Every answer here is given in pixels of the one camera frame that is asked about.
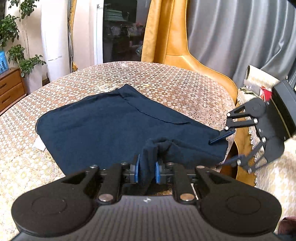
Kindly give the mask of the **floral lace table cover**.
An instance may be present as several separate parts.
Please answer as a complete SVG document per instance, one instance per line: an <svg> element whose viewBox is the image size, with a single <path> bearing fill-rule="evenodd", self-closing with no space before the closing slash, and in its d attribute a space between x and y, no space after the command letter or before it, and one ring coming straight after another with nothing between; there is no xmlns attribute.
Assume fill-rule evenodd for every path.
<svg viewBox="0 0 296 241"><path fill-rule="evenodd" d="M48 151L34 145L44 113L125 84L211 128L225 126L237 90L204 74L147 62L110 62L68 74L36 90L1 115L1 240L18 234L11 206L21 194L63 177Z"/></svg>

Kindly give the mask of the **blue picture board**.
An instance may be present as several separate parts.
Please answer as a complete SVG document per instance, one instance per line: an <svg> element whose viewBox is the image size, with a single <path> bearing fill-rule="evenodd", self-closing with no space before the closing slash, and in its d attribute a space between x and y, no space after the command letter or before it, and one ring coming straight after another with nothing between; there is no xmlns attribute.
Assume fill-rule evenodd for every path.
<svg viewBox="0 0 296 241"><path fill-rule="evenodd" d="M9 66L7 64L6 55L4 51L0 51L0 74L8 71Z"/></svg>

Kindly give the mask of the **white tower air conditioner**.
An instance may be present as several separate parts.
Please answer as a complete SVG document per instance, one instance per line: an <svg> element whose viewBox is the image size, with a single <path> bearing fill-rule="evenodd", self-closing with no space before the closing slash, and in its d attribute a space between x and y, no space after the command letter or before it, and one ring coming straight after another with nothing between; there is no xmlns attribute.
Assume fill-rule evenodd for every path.
<svg viewBox="0 0 296 241"><path fill-rule="evenodd" d="M41 36L51 82L70 73L67 4L61 0L41 1Z"/></svg>

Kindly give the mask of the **white clothing tag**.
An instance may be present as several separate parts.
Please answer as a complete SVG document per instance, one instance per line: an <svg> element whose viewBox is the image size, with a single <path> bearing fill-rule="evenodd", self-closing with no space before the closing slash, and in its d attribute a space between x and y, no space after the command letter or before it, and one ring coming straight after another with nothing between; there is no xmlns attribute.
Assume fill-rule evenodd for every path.
<svg viewBox="0 0 296 241"><path fill-rule="evenodd" d="M34 146L34 148L36 148L42 152L46 149L45 144L43 143L43 141L41 140L41 138L39 136L37 136L37 138L35 139L33 146Z"/></svg>

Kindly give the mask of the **grey curtain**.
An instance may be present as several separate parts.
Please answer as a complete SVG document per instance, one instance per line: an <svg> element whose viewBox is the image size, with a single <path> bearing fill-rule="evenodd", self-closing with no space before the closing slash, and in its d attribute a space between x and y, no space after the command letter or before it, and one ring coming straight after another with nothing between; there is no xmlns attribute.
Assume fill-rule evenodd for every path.
<svg viewBox="0 0 296 241"><path fill-rule="evenodd" d="M189 1L189 52L243 85L249 65L295 85L295 1Z"/></svg>

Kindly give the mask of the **navy blue t-shirt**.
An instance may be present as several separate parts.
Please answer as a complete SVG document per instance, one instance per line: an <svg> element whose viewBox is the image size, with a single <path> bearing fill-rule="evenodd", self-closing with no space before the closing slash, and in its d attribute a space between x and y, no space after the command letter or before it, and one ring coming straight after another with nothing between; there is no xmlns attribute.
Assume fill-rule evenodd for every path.
<svg viewBox="0 0 296 241"><path fill-rule="evenodd" d="M228 142L210 144L218 131L148 99L130 85L43 114L36 133L64 174L93 164L102 169L138 165L138 183L150 185L157 162L214 166Z"/></svg>

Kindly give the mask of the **wooden tv cabinet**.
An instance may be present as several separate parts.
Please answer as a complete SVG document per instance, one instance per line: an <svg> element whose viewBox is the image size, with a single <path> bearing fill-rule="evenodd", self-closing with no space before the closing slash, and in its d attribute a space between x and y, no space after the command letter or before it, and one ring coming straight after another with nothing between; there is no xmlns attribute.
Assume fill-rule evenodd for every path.
<svg viewBox="0 0 296 241"><path fill-rule="evenodd" d="M27 95L20 68L10 68L8 71L2 73L0 86L1 114Z"/></svg>

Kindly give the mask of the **potted green plant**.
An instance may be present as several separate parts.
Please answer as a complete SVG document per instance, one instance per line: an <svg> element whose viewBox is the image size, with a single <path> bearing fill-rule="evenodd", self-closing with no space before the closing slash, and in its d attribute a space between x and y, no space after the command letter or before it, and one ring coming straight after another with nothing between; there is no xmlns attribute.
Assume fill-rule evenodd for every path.
<svg viewBox="0 0 296 241"><path fill-rule="evenodd" d="M30 50L27 23L37 8L38 1L5 1L7 9L16 8L17 13L4 13L1 19L1 49L8 63L20 69L27 94L43 86L42 67L46 65L43 55L32 54Z"/></svg>

